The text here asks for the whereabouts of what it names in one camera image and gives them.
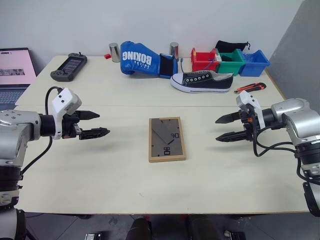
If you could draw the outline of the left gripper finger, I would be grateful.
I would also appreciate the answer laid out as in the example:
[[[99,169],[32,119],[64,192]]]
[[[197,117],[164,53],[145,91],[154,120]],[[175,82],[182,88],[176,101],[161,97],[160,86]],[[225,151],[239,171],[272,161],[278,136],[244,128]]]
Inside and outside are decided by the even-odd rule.
[[[82,130],[79,134],[79,140],[90,140],[104,137],[109,134],[110,130],[104,127],[92,128],[89,130]]]
[[[91,119],[99,118],[100,115],[89,110],[79,110],[78,117],[80,120],[91,120]]]

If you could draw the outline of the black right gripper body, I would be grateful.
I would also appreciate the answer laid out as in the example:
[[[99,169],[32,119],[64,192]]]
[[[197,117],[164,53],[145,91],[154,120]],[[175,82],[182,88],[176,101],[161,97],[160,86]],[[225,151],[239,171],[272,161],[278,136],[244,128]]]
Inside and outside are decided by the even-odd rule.
[[[247,111],[240,110],[240,120],[243,123],[244,131],[241,140],[252,142],[254,139],[254,130],[260,129],[257,123],[257,117],[253,106],[247,106]]]

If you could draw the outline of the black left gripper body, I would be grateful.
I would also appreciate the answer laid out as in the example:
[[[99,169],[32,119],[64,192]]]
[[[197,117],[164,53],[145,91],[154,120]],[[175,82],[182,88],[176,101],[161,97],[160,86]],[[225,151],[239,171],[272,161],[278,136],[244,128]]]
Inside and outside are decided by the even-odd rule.
[[[62,118],[62,135],[63,139],[75,138],[80,135],[82,130],[78,126],[80,122],[80,111],[75,111],[73,114],[65,114]]]

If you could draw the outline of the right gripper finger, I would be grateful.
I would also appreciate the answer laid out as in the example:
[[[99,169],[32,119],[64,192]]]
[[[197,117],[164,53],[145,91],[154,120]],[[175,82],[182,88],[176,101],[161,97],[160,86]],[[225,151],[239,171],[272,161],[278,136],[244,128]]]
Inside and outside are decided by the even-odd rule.
[[[219,117],[215,121],[215,123],[216,124],[228,124],[228,123],[232,123],[236,120],[239,120],[240,118],[241,118],[241,112],[237,111],[237,112],[229,113],[229,114],[226,114],[226,115]]]
[[[237,141],[247,140],[248,136],[247,136],[247,132],[243,130],[243,131],[237,131],[237,132],[235,131],[227,132],[216,137],[215,139],[219,142],[228,143],[228,142],[237,142]]]

